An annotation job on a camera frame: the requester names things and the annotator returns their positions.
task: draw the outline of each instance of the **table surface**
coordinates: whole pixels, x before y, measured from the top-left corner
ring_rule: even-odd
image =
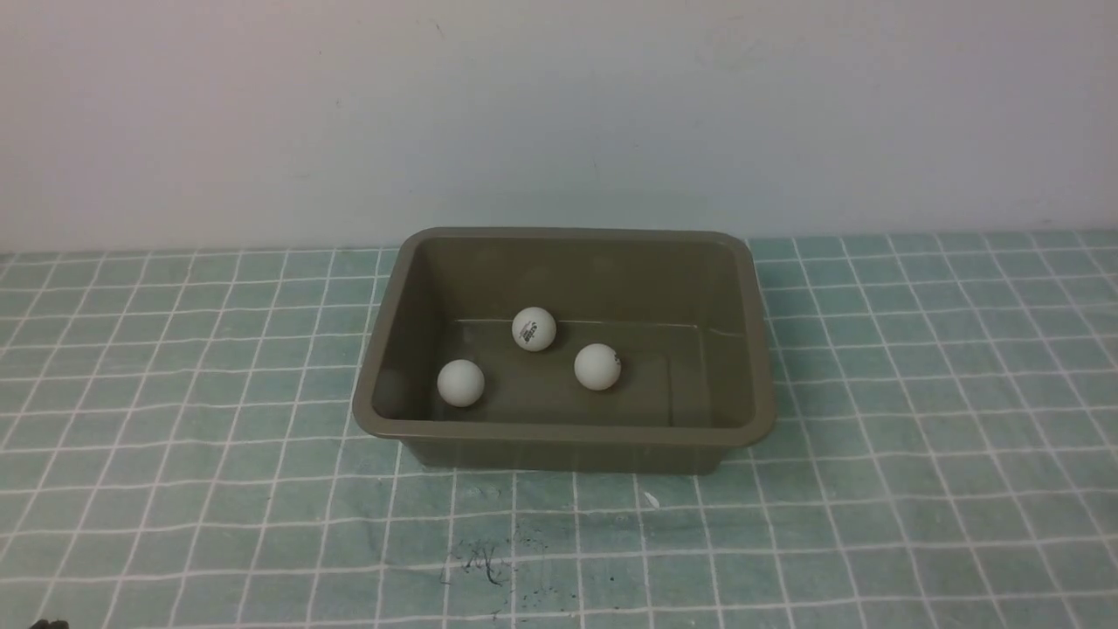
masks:
[[[0,627],[1112,627],[1118,231],[749,244],[780,420],[700,478],[363,433],[391,248],[0,256]]]

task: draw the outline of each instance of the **white ping pong ball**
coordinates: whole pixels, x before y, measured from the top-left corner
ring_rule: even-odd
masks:
[[[608,345],[595,343],[575,358],[575,378],[590,391],[605,391],[622,375],[622,360]]]
[[[528,352],[547,350],[556,340],[556,320],[542,307],[525,307],[512,320],[512,339]]]
[[[470,407],[485,391],[485,377],[470,361],[451,361],[438,373],[438,394],[451,407]]]

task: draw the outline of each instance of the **plastic tub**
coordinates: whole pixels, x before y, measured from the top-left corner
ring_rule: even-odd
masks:
[[[559,324],[539,353],[512,339],[530,305]],[[724,234],[428,229],[400,248],[353,416],[434,467],[707,474],[776,420],[761,312],[749,249]],[[590,343],[622,361],[605,392],[575,379]],[[455,359],[485,375],[465,409],[435,387]]]

